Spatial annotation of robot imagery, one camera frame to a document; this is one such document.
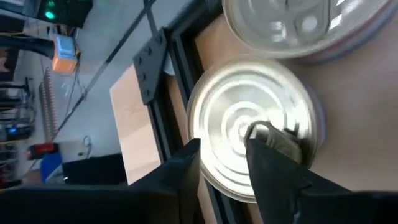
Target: bolt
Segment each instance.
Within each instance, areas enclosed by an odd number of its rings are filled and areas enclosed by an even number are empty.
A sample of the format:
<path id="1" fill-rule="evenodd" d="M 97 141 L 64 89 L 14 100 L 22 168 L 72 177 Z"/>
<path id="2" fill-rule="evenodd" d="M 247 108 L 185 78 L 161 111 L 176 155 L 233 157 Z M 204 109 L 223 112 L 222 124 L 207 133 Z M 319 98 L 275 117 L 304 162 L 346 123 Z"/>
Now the bolt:
<path id="1" fill-rule="evenodd" d="M 142 92 L 142 94 L 144 94 L 144 96 L 149 96 L 149 90 L 144 90 L 143 92 Z"/>
<path id="2" fill-rule="evenodd" d="M 146 75 L 145 75 L 145 73 L 143 72 L 143 73 L 141 73 L 141 74 L 139 74 L 139 79 L 141 80 L 141 81 L 144 81 L 145 80 L 145 78 L 146 78 Z"/>
<path id="3" fill-rule="evenodd" d="M 142 58 L 140 56 L 136 57 L 136 63 L 140 65 L 141 62 L 142 62 Z"/>
<path id="4" fill-rule="evenodd" d="M 146 48 L 145 48 L 145 53 L 146 53 L 147 55 L 151 55 L 151 53 L 152 53 L 151 47 L 146 47 Z"/>
<path id="5" fill-rule="evenodd" d="M 156 41 L 158 44 L 161 44 L 162 41 L 163 41 L 162 36 L 157 36 L 157 37 L 155 38 L 155 41 Z"/>

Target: orange object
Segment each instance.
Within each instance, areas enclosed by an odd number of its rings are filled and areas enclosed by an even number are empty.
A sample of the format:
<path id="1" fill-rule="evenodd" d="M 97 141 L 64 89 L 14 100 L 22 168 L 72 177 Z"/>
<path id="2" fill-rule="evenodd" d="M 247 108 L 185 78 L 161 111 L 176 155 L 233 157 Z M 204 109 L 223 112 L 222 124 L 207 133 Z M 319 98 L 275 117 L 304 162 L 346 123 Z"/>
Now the orange object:
<path id="1" fill-rule="evenodd" d="M 70 58 L 58 58 L 57 48 L 55 48 L 54 58 L 52 59 L 52 70 L 55 72 L 73 73 L 77 65 L 77 60 Z"/>

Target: metal can lid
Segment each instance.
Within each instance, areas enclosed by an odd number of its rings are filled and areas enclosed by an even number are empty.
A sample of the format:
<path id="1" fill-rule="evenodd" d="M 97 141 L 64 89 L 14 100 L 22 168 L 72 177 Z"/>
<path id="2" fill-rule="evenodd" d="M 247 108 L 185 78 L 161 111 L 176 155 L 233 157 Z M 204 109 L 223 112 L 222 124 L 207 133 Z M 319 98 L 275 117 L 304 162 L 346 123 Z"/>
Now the metal can lid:
<path id="1" fill-rule="evenodd" d="M 223 0 L 231 30 L 275 58 L 321 51 L 365 25 L 393 0 Z"/>
<path id="2" fill-rule="evenodd" d="M 201 171 L 227 196 L 255 203 L 243 139 L 255 121 L 294 133 L 302 164 L 318 147 L 316 112 L 300 80 L 277 62 L 245 56 L 214 66 L 188 104 L 188 135 L 201 139 Z"/>

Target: wooden tabletop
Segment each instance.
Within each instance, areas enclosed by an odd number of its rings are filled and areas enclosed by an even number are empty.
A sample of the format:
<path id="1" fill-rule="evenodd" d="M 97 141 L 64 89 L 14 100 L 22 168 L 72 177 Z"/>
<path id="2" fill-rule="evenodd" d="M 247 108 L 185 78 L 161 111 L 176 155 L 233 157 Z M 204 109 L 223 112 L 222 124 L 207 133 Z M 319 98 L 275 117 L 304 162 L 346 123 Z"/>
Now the wooden tabletop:
<path id="1" fill-rule="evenodd" d="M 351 190 L 398 190 L 398 16 L 365 45 L 332 62 L 309 66 L 282 62 L 319 97 L 327 135 L 311 170 Z M 232 55 L 250 53 L 231 33 L 223 16 L 196 39 L 205 69 Z M 181 133 L 185 109 L 174 78 L 169 90 Z M 129 183 L 159 165 L 147 109 L 134 67 L 112 87 L 111 97 Z M 206 188 L 199 198 L 207 223 L 215 223 Z M 255 205 L 254 223 L 261 223 Z"/>

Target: red object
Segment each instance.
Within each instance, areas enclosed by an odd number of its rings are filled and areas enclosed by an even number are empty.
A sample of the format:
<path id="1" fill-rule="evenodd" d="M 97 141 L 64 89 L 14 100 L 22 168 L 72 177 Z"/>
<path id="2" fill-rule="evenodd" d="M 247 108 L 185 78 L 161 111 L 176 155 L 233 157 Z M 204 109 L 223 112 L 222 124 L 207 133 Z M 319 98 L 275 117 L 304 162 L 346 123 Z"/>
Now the red object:
<path id="1" fill-rule="evenodd" d="M 41 159 L 46 153 L 55 153 L 58 151 L 59 148 L 57 143 L 35 144 L 27 149 L 26 157 L 28 160 Z"/>

